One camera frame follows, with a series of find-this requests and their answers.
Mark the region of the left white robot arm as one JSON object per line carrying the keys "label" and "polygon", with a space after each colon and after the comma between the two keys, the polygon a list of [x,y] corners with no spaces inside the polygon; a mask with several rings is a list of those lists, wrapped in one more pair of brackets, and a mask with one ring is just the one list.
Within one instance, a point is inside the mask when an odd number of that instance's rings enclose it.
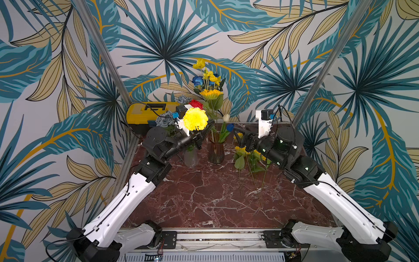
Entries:
{"label": "left white robot arm", "polygon": [[167,176],[172,168],[170,158],[191,145],[200,148],[213,125],[210,120],[202,131],[187,133],[180,129],[173,137],[162,127],[151,128],[142,142],[147,154],[120,193],[90,223],[68,233],[67,240],[76,257],[82,262],[115,262],[138,247],[159,248],[163,243],[162,228],[153,221],[123,233],[119,230]]}

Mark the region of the yellow sunflower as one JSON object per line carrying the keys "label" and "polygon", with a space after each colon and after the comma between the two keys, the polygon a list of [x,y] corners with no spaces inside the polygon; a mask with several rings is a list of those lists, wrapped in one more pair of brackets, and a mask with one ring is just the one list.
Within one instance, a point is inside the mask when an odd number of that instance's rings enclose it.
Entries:
{"label": "yellow sunflower", "polygon": [[238,181],[239,181],[239,193],[242,195],[242,180],[241,172],[245,167],[246,158],[249,155],[249,152],[246,151],[245,147],[235,147],[234,154],[234,167],[238,172]]}
{"label": "yellow sunflower", "polygon": [[[265,177],[268,169],[268,164],[263,165],[263,162],[266,158],[259,153],[258,151],[254,150],[249,153],[247,156],[247,164],[249,168],[249,172],[254,183],[256,193],[259,196],[259,192],[263,189],[265,183]],[[263,173],[263,178],[261,184],[256,183],[257,174]]]}

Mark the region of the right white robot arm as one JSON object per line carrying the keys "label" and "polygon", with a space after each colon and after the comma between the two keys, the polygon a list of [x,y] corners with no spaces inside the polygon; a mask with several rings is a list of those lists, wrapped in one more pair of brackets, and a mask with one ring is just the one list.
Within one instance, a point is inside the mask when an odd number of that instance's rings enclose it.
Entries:
{"label": "right white robot arm", "polygon": [[320,246],[340,252],[350,262],[385,262],[392,248],[390,242],[398,233],[397,226],[370,214],[313,159],[304,154],[304,136],[292,126],[285,126],[270,136],[270,128],[259,134],[242,130],[238,137],[246,151],[256,151],[276,164],[283,174],[300,189],[321,202],[342,224],[328,228],[291,219],[273,242],[287,248],[302,244]]}

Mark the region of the yellow carnation flower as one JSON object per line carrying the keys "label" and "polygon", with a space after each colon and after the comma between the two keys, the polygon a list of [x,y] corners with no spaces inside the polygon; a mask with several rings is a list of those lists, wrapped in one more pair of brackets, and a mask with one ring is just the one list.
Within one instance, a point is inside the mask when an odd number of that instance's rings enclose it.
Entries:
{"label": "yellow carnation flower", "polygon": [[200,108],[191,108],[184,117],[185,127],[189,131],[201,131],[208,124],[206,111]]}

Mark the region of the tall sunflower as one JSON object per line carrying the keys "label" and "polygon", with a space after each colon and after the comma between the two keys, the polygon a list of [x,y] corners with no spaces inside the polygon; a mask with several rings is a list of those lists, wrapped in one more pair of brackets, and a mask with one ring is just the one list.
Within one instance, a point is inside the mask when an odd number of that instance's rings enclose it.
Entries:
{"label": "tall sunflower", "polygon": [[235,143],[238,144],[238,145],[242,144],[243,136],[244,135],[241,132],[234,133],[233,138],[234,138]]}

